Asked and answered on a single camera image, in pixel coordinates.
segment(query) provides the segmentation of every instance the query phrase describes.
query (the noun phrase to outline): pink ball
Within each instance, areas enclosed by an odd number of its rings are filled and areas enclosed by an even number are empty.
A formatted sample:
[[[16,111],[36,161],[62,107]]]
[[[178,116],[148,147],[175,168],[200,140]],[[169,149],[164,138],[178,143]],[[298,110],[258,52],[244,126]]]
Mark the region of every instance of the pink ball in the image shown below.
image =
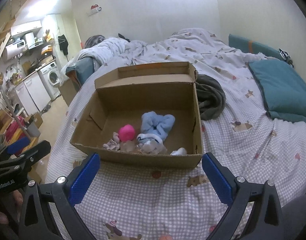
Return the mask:
[[[130,124],[123,126],[118,131],[118,137],[122,142],[131,141],[135,137],[135,129]]]

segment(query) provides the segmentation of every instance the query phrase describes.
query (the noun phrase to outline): blue gripper pad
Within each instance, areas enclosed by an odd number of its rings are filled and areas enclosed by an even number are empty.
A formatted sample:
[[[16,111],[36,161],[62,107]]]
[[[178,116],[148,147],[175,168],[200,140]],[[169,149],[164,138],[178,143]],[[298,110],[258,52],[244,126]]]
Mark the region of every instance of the blue gripper pad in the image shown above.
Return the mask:
[[[71,184],[71,187],[69,189],[68,200],[71,206],[74,206],[82,202],[97,171],[100,168],[100,157],[98,154],[93,154],[92,156],[90,156],[87,164],[85,164],[84,162],[87,161],[87,159],[84,160],[83,163],[81,164],[83,168],[81,169],[80,173],[78,174],[74,182]]]
[[[10,144],[7,147],[7,153],[10,155],[16,154],[19,150],[23,149],[29,144],[30,144],[30,139],[24,136],[21,139],[17,140],[16,142]]]
[[[234,186],[231,185],[232,179],[234,183],[233,174],[229,171],[228,168],[223,167],[211,153],[206,153],[203,155],[202,168],[207,178],[211,182],[219,200],[223,204],[230,206],[233,203],[233,194],[236,190],[236,186],[234,188]],[[231,183],[226,180],[225,175],[229,177]]]

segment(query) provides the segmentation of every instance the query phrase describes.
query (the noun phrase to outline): orange strap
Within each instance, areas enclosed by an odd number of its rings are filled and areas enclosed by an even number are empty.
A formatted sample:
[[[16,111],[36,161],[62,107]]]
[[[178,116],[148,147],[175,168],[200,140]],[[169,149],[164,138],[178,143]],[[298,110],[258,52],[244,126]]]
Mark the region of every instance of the orange strap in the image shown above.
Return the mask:
[[[253,44],[253,41],[249,41],[249,42],[248,42],[248,51],[249,51],[249,53],[252,53],[252,54],[253,54],[252,44]]]

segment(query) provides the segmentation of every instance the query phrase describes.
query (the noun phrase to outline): teal pillow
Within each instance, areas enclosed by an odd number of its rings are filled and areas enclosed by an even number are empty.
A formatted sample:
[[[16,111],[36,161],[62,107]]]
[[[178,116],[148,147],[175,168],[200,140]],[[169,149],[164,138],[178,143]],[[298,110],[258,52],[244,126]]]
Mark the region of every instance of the teal pillow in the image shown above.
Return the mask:
[[[249,63],[249,68],[269,117],[306,123],[306,83],[290,65],[268,59]]]

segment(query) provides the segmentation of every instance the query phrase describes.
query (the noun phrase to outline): hair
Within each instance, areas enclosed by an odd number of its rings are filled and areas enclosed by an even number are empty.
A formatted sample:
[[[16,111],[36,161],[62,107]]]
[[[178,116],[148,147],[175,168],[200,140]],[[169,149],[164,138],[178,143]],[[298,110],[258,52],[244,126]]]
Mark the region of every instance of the hair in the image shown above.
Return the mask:
[[[105,40],[105,37],[103,35],[91,36],[85,42],[84,49],[91,48],[91,47],[101,43],[103,40]]]

